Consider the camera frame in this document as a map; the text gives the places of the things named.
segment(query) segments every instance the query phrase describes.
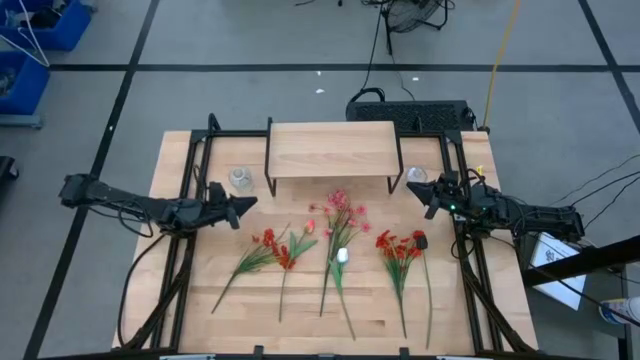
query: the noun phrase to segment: wooden shelf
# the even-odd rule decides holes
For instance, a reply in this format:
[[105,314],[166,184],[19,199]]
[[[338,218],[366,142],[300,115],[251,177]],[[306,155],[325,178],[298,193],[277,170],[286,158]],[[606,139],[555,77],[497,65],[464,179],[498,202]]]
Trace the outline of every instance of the wooden shelf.
[[[265,176],[273,180],[274,195],[277,179],[399,178],[403,172],[400,142],[391,121],[272,123],[270,119],[267,131]],[[393,192],[390,180],[389,191]]]

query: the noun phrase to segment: small glass jar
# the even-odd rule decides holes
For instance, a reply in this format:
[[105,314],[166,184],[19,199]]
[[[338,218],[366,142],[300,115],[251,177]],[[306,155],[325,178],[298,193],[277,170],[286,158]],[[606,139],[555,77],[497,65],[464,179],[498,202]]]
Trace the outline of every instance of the small glass jar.
[[237,167],[229,172],[229,182],[239,193],[248,193],[253,190],[251,172],[246,167]]

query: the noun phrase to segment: gray floor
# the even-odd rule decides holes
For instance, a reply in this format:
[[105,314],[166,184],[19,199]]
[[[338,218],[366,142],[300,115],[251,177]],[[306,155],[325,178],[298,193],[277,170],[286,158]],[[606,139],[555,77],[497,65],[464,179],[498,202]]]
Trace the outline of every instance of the gray floor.
[[[161,0],[142,64],[366,63],[377,10],[357,0]],[[150,0],[94,1],[99,11],[56,64],[127,64]],[[619,64],[640,64],[640,5],[590,1]],[[394,34],[395,60],[406,64],[492,64],[512,2],[457,1],[449,24]],[[390,63],[379,34],[376,63]],[[605,65],[574,0],[526,0],[504,64]],[[40,131],[0,129],[0,154],[15,156],[22,176],[0,207],[0,348],[3,358],[24,353],[73,212],[57,193],[65,174],[87,172],[124,73],[53,71],[37,113]],[[260,129],[279,121],[341,121],[364,72],[137,72],[106,159],[102,179],[135,192],[149,190],[161,136],[201,128],[214,112],[223,128]],[[373,72],[369,84],[389,100],[408,100],[399,76],[419,100],[464,99],[484,113],[488,72]],[[640,74],[624,75],[640,94]],[[629,155],[640,135],[608,72],[499,73],[491,116],[491,144],[505,193],[548,203]],[[637,168],[637,163],[621,175]],[[620,189],[591,198],[579,210],[590,219]],[[630,187],[588,229],[606,245],[640,232],[640,187]],[[93,214],[47,333],[41,356],[109,349],[120,291],[135,237]],[[630,266],[640,279],[640,268]],[[632,287],[640,295],[640,288]],[[540,346],[554,354],[617,359],[615,339],[554,319],[532,301]]]

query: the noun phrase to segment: yellow cable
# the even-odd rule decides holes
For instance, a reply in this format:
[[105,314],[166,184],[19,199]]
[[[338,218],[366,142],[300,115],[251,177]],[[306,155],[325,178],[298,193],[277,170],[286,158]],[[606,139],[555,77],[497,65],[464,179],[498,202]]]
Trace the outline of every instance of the yellow cable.
[[507,25],[507,29],[504,31],[504,36],[502,37],[502,44],[500,45],[500,50],[498,51],[498,58],[496,59],[496,63],[493,65],[493,70],[491,71],[491,80],[489,81],[489,94],[487,94],[487,104],[484,107],[484,122],[482,123],[483,127],[487,127],[489,125],[489,111],[491,110],[491,95],[493,94],[493,80],[496,77],[496,70],[498,70],[498,66],[500,66],[500,62],[502,61],[502,56],[504,55],[504,51],[507,48],[509,35],[511,35],[511,29],[513,29],[513,24],[516,22],[516,18],[518,17],[519,8],[520,8],[520,0],[516,0],[516,5],[513,7],[511,18],[509,18],[509,25]]

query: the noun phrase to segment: white paper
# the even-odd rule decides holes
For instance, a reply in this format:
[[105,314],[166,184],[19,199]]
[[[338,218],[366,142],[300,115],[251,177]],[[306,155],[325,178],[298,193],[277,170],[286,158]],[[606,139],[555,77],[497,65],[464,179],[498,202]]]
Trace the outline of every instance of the white paper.
[[[577,254],[577,250],[563,244],[561,241],[553,238],[547,233],[542,233],[540,234],[540,239],[533,251],[531,264],[533,266],[542,266]],[[586,275],[580,275],[562,279],[562,281],[577,291],[582,292],[584,290],[584,282],[586,278]],[[580,306],[580,295],[567,289],[567,287],[557,281],[537,285],[534,286],[534,288],[574,310],[578,310],[578,307]]]

